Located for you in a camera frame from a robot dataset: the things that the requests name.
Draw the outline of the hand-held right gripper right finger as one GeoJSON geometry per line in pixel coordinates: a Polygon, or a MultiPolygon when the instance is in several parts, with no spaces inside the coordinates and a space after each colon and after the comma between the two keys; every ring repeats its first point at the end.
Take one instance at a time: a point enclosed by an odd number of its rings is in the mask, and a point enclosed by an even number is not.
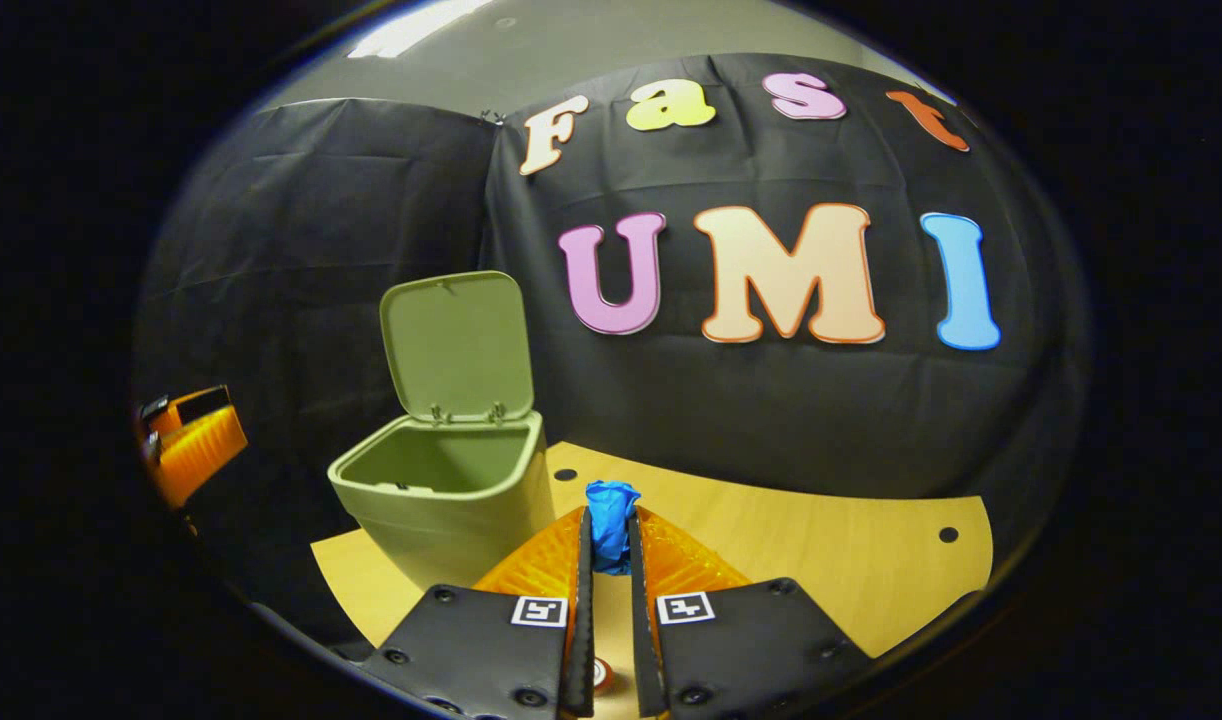
{"type": "Polygon", "coordinates": [[[642,506],[628,539],[643,716],[789,719],[873,665],[797,579],[753,582],[642,506]]]}

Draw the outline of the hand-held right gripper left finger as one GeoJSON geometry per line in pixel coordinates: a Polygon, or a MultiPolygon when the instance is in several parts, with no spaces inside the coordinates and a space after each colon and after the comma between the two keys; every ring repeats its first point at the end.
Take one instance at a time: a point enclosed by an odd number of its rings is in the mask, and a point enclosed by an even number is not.
{"type": "Polygon", "coordinates": [[[360,663],[455,719],[594,711],[591,520],[571,510],[470,587],[429,588],[360,663]]]}

